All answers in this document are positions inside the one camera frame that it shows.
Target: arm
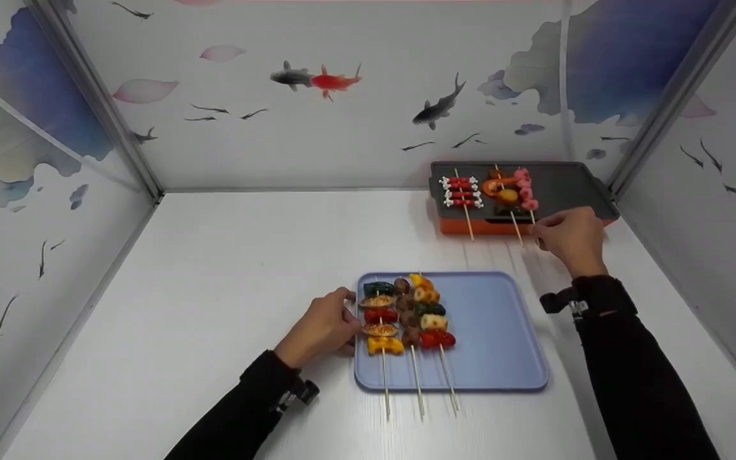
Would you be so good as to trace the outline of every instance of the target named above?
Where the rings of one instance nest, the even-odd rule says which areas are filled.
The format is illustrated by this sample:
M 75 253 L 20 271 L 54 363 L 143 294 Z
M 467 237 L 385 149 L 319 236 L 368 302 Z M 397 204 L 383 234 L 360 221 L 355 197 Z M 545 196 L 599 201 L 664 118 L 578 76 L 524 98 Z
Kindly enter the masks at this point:
M 237 387 L 192 426 L 166 460 L 253 458 L 280 422 L 275 406 L 298 373 L 273 351 L 263 352 L 240 376 Z
M 610 287 L 599 283 L 614 280 L 590 282 L 591 289 L 603 292 Z M 689 391 L 652 334 L 631 314 L 628 296 L 604 295 L 595 302 L 601 305 L 588 302 L 595 314 L 576 321 L 576 329 L 617 457 L 719 458 Z
M 544 295 L 547 312 L 570 303 L 586 366 L 617 457 L 718 458 L 692 399 L 643 327 L 623 285 L 608 276 L 604 224 L 591 208 L 561 211 L 531 227 L 569 270 L 574 289 Z
M 314 299 L 274 351 L 265 351 L 254 360 L 237 387 L 192 426 L 166 460 L 253 458 L 280 422 L 278 403 L 297 383 L 299 369 L 325 353 L 353 356 L 348 341 L 360 331 L 360 322 L 344 302 L 353 301 L 355 295 L 340 287 Z

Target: yellow pepper piece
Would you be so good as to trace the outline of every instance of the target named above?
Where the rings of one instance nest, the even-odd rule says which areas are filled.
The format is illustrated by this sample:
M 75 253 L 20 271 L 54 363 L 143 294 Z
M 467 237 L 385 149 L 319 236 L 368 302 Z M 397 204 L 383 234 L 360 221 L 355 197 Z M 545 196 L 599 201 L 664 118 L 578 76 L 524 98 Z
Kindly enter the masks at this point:
M 421 274 L 411 273 L 409 276 L 411 277 L 411 282 L 413 283 L 414 288 L 426 288 L 428 291 L 433 290 L 433 283 L 431 280 L 423 277 Z
M 405 351 L 405 346 L 394 337 L 368 337 L 368 355 L 380 353 L 382 349 L 394 355 L 401 355 Z

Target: green pepper piece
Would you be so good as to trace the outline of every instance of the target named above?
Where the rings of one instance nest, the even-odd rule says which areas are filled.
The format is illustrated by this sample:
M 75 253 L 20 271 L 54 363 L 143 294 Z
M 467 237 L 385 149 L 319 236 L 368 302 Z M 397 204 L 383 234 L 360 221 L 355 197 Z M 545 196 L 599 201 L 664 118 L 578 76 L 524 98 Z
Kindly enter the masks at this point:
M 427 314 L 427 305 L 424 305 L 424 303 L 417 302 L 417 306 L 414 306 L 414 313 L 417 315 L 417 318 L 421 318 L 422 315 Z
M 377 280 L 377 282 L 366 282 L 362 285 L 362 293 L 365 297 L 374 297 L 374 295 L 390 295 L 393 297 L 396 295 L 394 285 L 383 280 Z
M 429 314 L 437 314 L 439 316 L 445 316 L 447 314 L 447 310 L 441 305 L 441 303 L 434 303 L 433 305 L 427 306 L 427 312 Z

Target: koi fish painting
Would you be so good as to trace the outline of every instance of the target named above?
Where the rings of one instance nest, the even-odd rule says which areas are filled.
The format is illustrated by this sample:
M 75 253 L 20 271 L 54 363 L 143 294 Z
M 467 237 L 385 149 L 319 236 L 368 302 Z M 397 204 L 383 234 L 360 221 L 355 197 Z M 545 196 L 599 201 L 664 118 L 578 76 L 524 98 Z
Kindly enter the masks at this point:
M 312 86 L 322 90 L 323 99 L 328 99 L 333 102 L 331 98 L 331 91 L 345 91 L 348 90 L 353 84 L 362 80 L 360 76 L 360 68 L 362 63 L 357 65 L 356 73 L 353 78 L 348 78 L 345 75 L 329 75 L 328 70 L 325 69 L 325 64 L 321 67 L 321 75 L 315 75 L 312 77 Z
M 427 125 L 431 131 L 436 129 L 436 120 L 449 116 L 449 110 L 456 105 L 456 97 L 461 93 L 467 82 L 459 84 L 459 73 L 453 81 L 453 93 L 442 97 L 436 104 L 430 105 L 430 101 L 424 102 L 424 109 L 414 117 L 414 125 Z
M 288 86 L 295 93 L 297 93 L 297 85 L 299 84 L 306 88 L 312 87 L 312 76 L 309 69 L 292 69 L 289 61 L 283 61 L 283 70 L 272 73 L 269 79 Z

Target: sausage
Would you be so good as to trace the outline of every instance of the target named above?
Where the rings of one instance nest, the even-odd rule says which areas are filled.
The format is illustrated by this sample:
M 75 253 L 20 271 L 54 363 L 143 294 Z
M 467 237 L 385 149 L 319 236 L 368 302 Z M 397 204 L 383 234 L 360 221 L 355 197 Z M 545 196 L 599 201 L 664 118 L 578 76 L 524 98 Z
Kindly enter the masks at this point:
M 482 203 L 481 199 L 473 201 L 473 200 L 450 200 L 450 198 L 448 198 L 447 200 L 445 200 L 445 206 L 447 206 L 448 208 L 452 206 L 471 206 L 474 208 L 483 208 L 484 203 Z
M 441 188 L 445 190 L 473 190 L 474 192 L 479 189 L 479 186 L 475 183 L 467 183 L 466 181 L 457 181 L 456 183 L 444 183 L 441 184 Z
M 479 182 L 479 180 L 477 180 L 473 176 L 470 176 L 469 178 L 448 178 L 448 177 L 442 176 L 440 180 L 441 183 L 459 183 L 459 181 L 461 181 L 461 183 L 478 183 Z
M 445 192 L 445 199 L 450 198 L 479 198 L 479 196 L 482 195 L 482 192 L 454 192 L 452 190 L 448 190 Z

